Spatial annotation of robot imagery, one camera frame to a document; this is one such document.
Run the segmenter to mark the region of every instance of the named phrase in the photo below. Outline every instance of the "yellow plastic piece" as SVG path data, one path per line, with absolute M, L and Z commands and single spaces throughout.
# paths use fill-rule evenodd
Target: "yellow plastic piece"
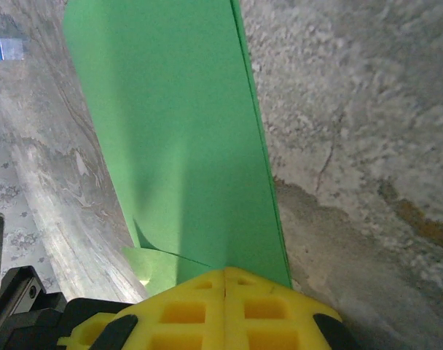
M 239 268 L 211 271 L 114 316 L 138 317 L 123 350 L 330 350 L 313 320 L 328 306 Z M 80 324 L 67 350 L 85 350 L 103 329 L 105 317 Z M 92 335 L 85 333 L 92 330 Z

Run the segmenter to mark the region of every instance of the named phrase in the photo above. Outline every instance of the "green cardstock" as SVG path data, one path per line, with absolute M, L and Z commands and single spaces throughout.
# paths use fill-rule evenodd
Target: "green cardstock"
M 63 29 L 149 291 L 225 266 L 291 286 L 236 0 L 70 0 Z

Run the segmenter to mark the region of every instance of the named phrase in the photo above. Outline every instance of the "green paper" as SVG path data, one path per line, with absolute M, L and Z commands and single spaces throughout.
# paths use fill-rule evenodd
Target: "green paper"
M 238 3 L 70 0 L 63 26 L 136 275 L 232 265 L 290 286 Z

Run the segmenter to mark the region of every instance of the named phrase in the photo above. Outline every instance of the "textured wall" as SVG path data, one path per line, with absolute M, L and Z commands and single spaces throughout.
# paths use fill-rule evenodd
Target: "textured wall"
M 241 4 L 297 286 L 443 348 L 443 1 Z

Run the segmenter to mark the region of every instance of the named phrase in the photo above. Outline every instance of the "concrete wall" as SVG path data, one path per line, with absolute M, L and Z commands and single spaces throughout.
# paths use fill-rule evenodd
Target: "concrete wall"
M 443 1 L 241 4 L 296 287 L 443 349 Z

